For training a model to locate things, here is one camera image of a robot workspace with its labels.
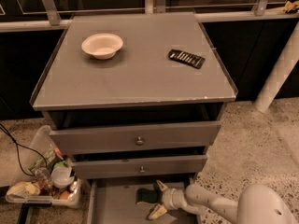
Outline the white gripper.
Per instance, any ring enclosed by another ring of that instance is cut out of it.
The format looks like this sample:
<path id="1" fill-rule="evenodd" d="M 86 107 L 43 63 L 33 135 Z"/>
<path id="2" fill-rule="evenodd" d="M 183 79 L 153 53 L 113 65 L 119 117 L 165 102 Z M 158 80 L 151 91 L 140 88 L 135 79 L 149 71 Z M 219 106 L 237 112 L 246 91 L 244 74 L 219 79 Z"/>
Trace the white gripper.
<path id="1" fill-rule="evenodd" d="M 156 204 L 149 212 L 148 219 L 154 220 L 167 213 L 167 210 L 177 210 L 185 208 L 188 203 L 182 189 L 169 188 L 160 180 L 156 181 L 159 190 L 163 193 L 162 204 Z"/>

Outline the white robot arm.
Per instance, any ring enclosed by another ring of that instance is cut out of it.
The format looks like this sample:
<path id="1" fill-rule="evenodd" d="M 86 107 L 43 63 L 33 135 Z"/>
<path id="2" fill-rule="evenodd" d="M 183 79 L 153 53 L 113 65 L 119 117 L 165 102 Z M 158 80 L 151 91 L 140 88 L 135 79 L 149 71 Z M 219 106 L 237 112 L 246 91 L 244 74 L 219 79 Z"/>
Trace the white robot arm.
<path id="1" fill-rule="evenodd" d="M 178 209 L 198 216 L 199 207 L 204 206 L 231 224 L 298 224 L 281 197 L 264 185 L 246 187 L 236 202 L 198 184 L 190 184 L 186 189 L 169 188 L 160 180 L 157 184 L 162 197 L 150 212 L 149 220 Z"/>

